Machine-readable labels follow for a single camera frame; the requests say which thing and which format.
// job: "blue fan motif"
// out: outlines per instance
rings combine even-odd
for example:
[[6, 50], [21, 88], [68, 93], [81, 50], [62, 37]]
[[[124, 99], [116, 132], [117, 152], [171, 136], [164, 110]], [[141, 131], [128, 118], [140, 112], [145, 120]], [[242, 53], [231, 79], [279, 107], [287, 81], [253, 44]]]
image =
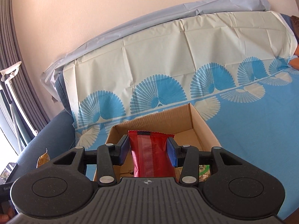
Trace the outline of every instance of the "blue fan motif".
[[276, 56], [269, 66], [269, 73], [273, 75], [274, 73], [277, 73], [287, 68], [289, 68], [288, 62], [284, 58]]
[[209, 63], [199, 68], [191, 82], [191, 98], [205, 96], [214, 92], [235, 87], [231, 74], [222, 65]]
[[257, 57], [246, 58], [239, 65], [238, 82], [240, 85], [245, 85], [267, 76], [264, 63]]
[[78, 128], [78, 126], [77, 126], [77, 119], [76, 119], [75, 113], [73, 111], [72, 111], [72, 116], [73, 116], [73, 119], [74, 119], [73, 126], [74, 126], [75, 129], [77, 129]]
[[135, 114], [185, 100], [186, 94], [178, 81], [166, 75], [153, 75], [136, 86], [130, 108]]
[[125, 116], [122, 101], [112, 92], [97, 91], [84, 99], [79, 106], [79, 127], [96, 123], [100, 117], [112, 119]]

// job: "beige wall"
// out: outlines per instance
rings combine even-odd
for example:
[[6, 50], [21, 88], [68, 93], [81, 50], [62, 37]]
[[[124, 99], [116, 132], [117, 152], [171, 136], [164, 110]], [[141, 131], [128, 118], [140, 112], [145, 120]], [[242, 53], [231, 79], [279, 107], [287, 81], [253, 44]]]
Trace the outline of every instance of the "beige wall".
[[[16, 34], [29, 77], [50, 118], [61, 109], [39, 81], [65, 53], [141, 15], [197, 0], [13, 0]], [[299, 15], [295, 0], [269, 0], [272, 10]]]

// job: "curtain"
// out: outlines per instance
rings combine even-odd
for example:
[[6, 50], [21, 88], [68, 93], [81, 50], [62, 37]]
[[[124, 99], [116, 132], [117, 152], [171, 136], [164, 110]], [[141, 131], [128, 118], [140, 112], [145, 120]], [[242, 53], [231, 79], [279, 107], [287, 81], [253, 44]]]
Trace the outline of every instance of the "curtain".
[[12, 0], [0, 0], [0, 70], [22, 61], [12, 81], [16, 97], [33, 128], [41, 131], [49, 122], [28, 77], [13, 23]]

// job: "finger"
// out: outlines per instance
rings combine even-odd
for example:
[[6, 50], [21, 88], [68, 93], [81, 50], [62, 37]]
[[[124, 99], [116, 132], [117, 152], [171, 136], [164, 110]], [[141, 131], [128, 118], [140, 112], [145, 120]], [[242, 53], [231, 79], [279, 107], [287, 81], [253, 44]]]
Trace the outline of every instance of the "finger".
[[7, 215], [9, 216], [10, 219], [13, 219], [15, 217], [15, 212], [11, 207], [8, 208]]
[[0, 224], [5, 224], [8, 221], [9, 221], [8, 215], [0, 215]]

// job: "silver screw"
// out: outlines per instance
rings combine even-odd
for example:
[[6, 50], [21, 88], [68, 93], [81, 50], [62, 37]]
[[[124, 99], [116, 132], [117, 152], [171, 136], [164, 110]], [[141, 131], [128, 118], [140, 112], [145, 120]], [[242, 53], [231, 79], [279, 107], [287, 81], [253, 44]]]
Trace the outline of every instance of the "silver screw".
[[112, 176], [103, 176], [100, 177], [100, 182], [103, 184], [110, 184], [114, 181], [114, 178]]
[[182, 181], [186, 184], [192, 184], [196, 182], [196, 178], [193, 176], [185, 176], [182, 178]]

